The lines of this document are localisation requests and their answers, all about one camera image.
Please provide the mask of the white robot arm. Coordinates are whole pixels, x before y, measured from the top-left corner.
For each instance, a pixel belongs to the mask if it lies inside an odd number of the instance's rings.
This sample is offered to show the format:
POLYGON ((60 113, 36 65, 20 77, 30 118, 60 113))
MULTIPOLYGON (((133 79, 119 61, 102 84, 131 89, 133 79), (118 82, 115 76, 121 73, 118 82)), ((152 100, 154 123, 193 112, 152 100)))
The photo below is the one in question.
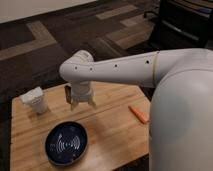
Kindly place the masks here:
POLYGON ((152 88, 150 171, 213 171, 213 50, 158 50, 103 61, 79 50, 59 73, 75 103, 89 99, 93 81, 152 88))

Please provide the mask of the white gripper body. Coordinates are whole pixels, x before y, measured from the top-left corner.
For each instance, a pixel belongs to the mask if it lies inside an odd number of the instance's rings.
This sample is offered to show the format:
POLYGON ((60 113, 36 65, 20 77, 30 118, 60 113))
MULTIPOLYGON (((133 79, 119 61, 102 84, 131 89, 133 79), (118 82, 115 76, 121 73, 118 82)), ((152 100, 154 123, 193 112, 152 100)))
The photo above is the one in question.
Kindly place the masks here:
POLYGON ((93 90, 90 82, 71 84, 71 99, 73 102, 90 102, 93 97, 93 90))

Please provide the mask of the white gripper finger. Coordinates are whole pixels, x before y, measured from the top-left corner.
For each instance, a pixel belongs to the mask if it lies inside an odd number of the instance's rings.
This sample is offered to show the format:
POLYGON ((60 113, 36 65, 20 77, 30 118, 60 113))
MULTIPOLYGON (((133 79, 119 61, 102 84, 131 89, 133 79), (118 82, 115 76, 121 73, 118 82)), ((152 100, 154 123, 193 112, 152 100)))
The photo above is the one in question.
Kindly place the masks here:
POLYGON ((74 110, 74 109, 78 106, 78 104, 79 104, 78 101, 73 100, 73 101, 71 102, 71 110, 74 110))
POLYGON ((89 100, 88 101, 88 104, 90 105, 90 106, 92 106, 93 108, 96 108, 96 103, 93 101, 93 100, 89 100))

